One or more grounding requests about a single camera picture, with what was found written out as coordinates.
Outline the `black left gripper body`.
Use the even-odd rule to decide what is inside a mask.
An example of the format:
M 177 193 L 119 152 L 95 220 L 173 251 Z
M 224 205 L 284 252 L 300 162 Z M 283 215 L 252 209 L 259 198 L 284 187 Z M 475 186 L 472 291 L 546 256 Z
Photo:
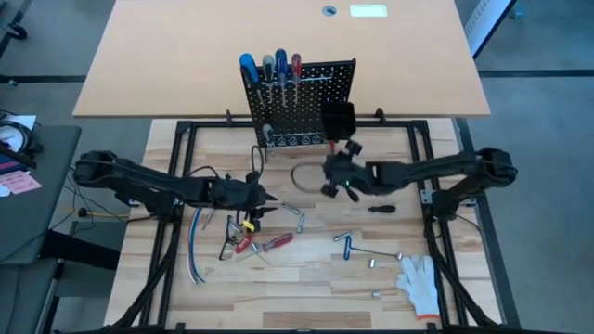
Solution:
M 261 224 L 258 218 L 258 209 L 266 204 L 258 199 L 260 176 L 259 172 L 251 172 L 246 175 L 245 181 L 232 178 L 227 181 L 225 178 L 219 178 L 213 182 L 209 191 L 209 204 L 216 210 L 246 212 L 247 221 L 255 226 L 254 232 L 247 229 L 248 232 L 259 232 Z

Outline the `large red transparent screwdriver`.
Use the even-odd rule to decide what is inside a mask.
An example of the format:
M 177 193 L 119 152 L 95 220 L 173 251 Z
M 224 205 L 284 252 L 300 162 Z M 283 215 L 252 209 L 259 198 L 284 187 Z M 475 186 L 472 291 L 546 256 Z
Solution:
M 265 244 L 262 244 L 260 246 L 258 246 L 256 248 L 256 250 L 254 250 L 252 253 L 249 253 L 247 255 L 242 255 L 237 259 L 237 262 L 241 262 L 255 254 L 259 254 L 261 252 L 267 252 L 270 251 L 272 249 L 275 248 L 279 248 L 287 243 L 290 243 L 293 240 L 293 234 L 292 233 L 286 233 L 284 235 L 281 235 L 279 237 L 273 238 L 270 241 L 266 242 Z

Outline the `clear black-framed safety glasses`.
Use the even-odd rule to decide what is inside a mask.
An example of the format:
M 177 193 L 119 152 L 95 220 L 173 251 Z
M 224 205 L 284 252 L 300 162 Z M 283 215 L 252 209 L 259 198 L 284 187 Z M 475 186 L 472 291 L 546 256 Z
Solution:
M 226 250 L 229 247 L 236 247 L 238 246 L 240 240 L 243 238 L 243 229 L 237 223 L 236 219 L 233 218 L 231 215 L 226 217 L 226 229 L 225 229 L 225 240 L 222 245 L 222 248 L 218 255 L 219 261 L 224 261 L 230 258 L 230 255 L 226 255 Z

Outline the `small red handle screwdriver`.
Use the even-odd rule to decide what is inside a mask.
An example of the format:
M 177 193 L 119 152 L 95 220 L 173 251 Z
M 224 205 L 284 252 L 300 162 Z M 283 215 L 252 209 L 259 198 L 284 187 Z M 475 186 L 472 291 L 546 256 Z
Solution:
M 291 56 L 291 79 L 294 85 L 294 102 L 298 103 L 299 85 L 303 73 L 302 57 L 299 53 Z

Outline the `slim blue handle screwdriver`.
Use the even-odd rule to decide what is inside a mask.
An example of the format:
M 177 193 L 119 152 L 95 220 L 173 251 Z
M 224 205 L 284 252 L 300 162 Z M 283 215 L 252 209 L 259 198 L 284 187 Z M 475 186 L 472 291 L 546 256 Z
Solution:
M 276 59 L 276 72 L 277 72 L 277 81 L 278 86 L 281 90 L 281 98 L 282 98 L 282 106 L 286 106 L 286 94 L 285 94 L 285 87 L 287 84 L 287 76 L 288 76 L 288 61 L 287 61 L 287 53 L 283 48 L 279 48 L 275 53 Z

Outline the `large blue handle screwdriver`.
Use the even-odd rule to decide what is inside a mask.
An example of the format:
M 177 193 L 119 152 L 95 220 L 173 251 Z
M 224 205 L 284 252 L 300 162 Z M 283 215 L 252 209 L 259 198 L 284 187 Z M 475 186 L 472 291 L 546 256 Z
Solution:
M 255 65 L 253 56 L 250 53 L 244 53 L 240 55 L 239 65 L 240 70 L 245 77 L 247 86 L 256 93 L 258 100 L 264 109 L 265 101 L 262 94 L 262 81 L 260 79 L 260 75 Z

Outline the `white work glove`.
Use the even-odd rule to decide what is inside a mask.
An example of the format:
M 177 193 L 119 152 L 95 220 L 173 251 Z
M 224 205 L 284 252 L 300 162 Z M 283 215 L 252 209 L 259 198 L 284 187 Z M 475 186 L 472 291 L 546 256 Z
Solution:
M 400 267 L 401 273 L 397 276 L 395 286 L 407 295 L 416 317 L 438 318 L 440 309 L 433 258 L 429 255 L 403 257 Z

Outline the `black plastic pegboard bin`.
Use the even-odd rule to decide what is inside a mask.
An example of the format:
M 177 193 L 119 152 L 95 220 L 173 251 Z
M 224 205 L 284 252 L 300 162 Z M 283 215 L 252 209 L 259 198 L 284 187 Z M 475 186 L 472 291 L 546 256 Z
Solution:
M 320 116 L 323 133 L 330 141 L 348 140 L 356 131 L 355 106 L 351 102 L 324 102 Z

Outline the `white rectangular desk plate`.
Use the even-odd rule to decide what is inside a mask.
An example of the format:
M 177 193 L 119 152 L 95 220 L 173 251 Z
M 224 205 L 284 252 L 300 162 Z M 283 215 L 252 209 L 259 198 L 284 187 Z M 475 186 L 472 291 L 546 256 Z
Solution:
M 386 18 L 387 6 L 379 4 L 350 5 L 350 15 L 354 18 Z

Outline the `black flat panel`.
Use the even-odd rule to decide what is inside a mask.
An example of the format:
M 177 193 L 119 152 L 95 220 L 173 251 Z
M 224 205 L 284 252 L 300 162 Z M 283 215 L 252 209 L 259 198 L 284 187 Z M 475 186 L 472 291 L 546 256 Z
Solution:
M 38 258 L 62 259 L 115 271 L 120 253 L 117 250 L 48 230 Z

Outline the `white perforated panel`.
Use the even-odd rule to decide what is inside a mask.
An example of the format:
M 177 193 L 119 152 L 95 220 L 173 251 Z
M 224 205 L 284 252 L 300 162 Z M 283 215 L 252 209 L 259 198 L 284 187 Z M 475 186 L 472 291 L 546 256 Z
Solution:
M 480 0 L 464 24 L 471 55 L 477 58 L 517 0 Z

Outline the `pink paper note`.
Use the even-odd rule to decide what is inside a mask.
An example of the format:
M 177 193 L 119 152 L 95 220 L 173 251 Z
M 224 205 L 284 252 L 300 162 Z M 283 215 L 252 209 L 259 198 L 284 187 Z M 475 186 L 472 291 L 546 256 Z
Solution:
M 29 192 L 42 185 L 29 172 L 15 171 L 0 175 L 0 198 Z

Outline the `white paper sheet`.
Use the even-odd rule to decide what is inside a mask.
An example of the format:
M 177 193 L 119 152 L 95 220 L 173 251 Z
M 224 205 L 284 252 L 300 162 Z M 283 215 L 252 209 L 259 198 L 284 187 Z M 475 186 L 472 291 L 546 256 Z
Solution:
M 36 148 L 33 136 L 35 116 L 18 116 L 0 110 L 0 144 L 20 154 L 29 154 Z

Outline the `blue flat item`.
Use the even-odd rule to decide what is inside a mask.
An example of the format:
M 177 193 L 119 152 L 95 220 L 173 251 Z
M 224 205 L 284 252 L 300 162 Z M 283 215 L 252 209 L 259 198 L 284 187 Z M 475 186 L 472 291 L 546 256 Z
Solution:
M 17 154 L 15 157 L 0 153 L 0 175 L 16 171 L 35 169 L 37 164 L 27 156 Z

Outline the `grey low surface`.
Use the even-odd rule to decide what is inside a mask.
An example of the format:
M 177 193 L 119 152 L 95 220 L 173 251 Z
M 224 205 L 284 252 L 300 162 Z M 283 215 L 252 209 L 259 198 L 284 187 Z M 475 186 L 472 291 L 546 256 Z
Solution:
M 49 334 L 59 262 L 0 265 L 0 334 Z

